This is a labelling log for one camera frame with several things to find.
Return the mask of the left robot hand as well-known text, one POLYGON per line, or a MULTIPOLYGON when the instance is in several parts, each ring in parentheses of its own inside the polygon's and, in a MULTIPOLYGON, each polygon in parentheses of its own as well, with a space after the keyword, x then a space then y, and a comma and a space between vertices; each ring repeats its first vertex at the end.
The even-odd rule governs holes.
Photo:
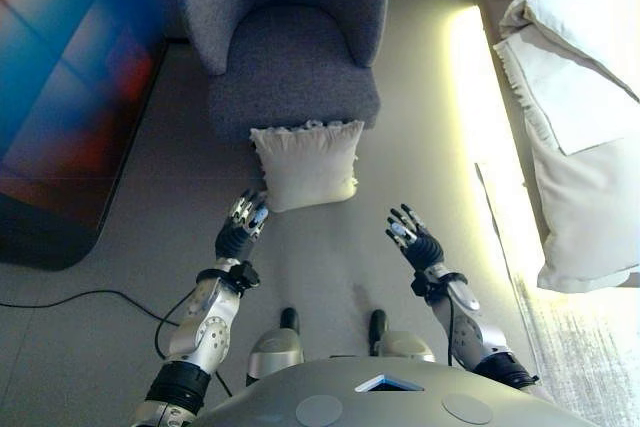
POLYGON ((233 202, 216 237, 216 258, 247 260, 268 215, 265 191, 248 189, 243 192, 233 202))

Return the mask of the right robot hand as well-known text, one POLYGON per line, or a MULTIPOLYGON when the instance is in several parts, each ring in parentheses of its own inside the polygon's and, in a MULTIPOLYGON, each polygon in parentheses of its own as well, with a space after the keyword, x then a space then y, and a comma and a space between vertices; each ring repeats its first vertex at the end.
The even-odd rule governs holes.
POLYGON ((424 272, 444 261, 440 242, 428 231, 419 215, 407 204, 391 208, 385 234, 415 271, 424 272))

